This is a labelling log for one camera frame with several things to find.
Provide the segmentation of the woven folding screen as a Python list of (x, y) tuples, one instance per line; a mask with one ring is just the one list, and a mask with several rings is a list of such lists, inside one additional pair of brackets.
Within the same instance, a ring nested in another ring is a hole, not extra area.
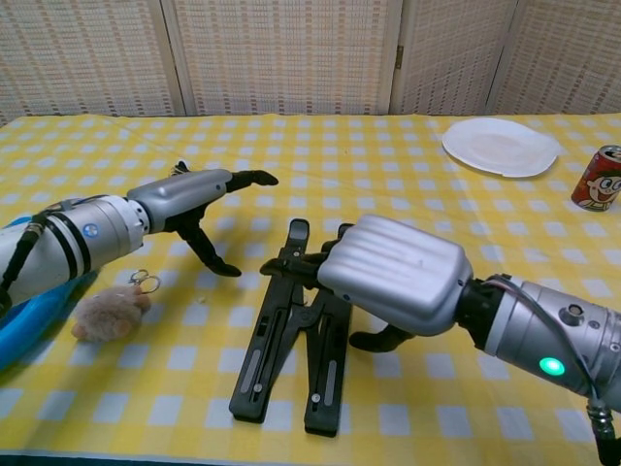
[(610, 113), (621, 0), (0, 0), (0, 126)]

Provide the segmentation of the beige plush keychain toy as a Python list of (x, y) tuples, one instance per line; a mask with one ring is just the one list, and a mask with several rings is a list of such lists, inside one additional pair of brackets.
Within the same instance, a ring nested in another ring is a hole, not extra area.
[(161, 285), (146, 269), (134, 272), (127, 284), (114, 285), (82, 299), (74, 311), (71, 334), (79, 341), (107, 343), (130, 335), (151, 308), (149, 295)]

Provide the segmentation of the black folding laptop stand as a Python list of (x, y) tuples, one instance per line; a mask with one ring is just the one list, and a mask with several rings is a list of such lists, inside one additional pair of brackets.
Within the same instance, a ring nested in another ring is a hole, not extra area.
[(300, 333), (306, 334), (308, 433), (337, 435), (352, 307), (320, 290), (311, 304), (288, 278), (271, 278), (229, 402), (234, 419), (261, 423), (283, 365)]

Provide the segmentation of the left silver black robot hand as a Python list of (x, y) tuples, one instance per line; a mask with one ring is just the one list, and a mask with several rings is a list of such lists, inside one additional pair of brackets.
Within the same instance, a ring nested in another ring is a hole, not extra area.
[(166, 179), (129, 190), (126, 198), (142, 206), (150, 234), (177, 233), (214, 274), (236, 278), (242, 274), (220, 257), (201, 229), (200, 222), (212, 202), (252, 184), (276, 185), (278, 179), (264, 170), (230, 172), (224, 169), (178, 172)]

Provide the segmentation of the red cartoon drink can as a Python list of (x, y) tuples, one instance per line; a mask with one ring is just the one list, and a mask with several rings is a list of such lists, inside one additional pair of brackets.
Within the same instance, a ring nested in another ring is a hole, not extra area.
[(621, 146), (600, 147), (585, 168), (571, 199), (584, 210), (607, 211), (621, 191)]

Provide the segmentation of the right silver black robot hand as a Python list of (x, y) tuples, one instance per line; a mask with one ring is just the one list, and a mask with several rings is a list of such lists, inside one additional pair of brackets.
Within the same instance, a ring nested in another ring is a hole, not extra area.
[(361, 216), (319, 252), (271, 258), (260, 272), (329, 291), (384, 321), (379, 332), (349, 337), (353, 347), (375, 353), (450, 330), (463, 288), (474, 275), (460, 245), (377, 215)]

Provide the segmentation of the yellow white checkered tablecloth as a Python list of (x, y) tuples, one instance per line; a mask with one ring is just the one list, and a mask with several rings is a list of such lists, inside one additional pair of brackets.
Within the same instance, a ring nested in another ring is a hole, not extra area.
[[(231, 392), (263, 300), (263, 262), (289, 221), (310, 250), (374, 213), (462, 245), (482, 278), (508, 273), (621, 310), (621, 199), (571, 202), (596, 149), (621, 144), (621, 114), (523, 116), (564, 148), (526, 181), (450, 159), (449, 116), (22, 117), (0, 127), (0, 225), (67, 197), (128, 189), (191, 167), (265, 169), (213, 203), (203, 226), (242, 271), (212, 274), (175, 235), (148, 237), (97, 288), (138, 269), (161, 280), (138, 333), (103, 346), (52, 329), (0, 373), (0, 464), (73, 453), (210, 463), (345, 466), (597, 466), (584, 402), (476, 350), (461, 328), (385, 354), (347, 354), (335, 438), (310, 435), (306, 346), (298, 341), (261, 424), (235, 421)], [(204, 304), (196, 298), (204, 297)]]

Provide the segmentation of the white round plate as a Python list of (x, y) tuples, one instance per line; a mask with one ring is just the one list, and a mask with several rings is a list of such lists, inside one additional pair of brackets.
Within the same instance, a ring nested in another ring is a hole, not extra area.
[(564, 153), (552, 136), (515, 121), (489, 116), (452, 124), (443, 133), (441, 143), (456, 160), (511, 179), (541, 175)]

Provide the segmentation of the blue detergent bottle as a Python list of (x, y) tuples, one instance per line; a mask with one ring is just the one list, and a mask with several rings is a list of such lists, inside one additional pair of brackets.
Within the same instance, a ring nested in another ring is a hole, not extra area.
[(98, 276), (90, 241), (100, 236), (102, 222), (57, 212), (46, 217), (43, 235), (4, 288), (3, 274), (29, 222), (22, 217), (0, 229), (0, 371), (66, 319)]

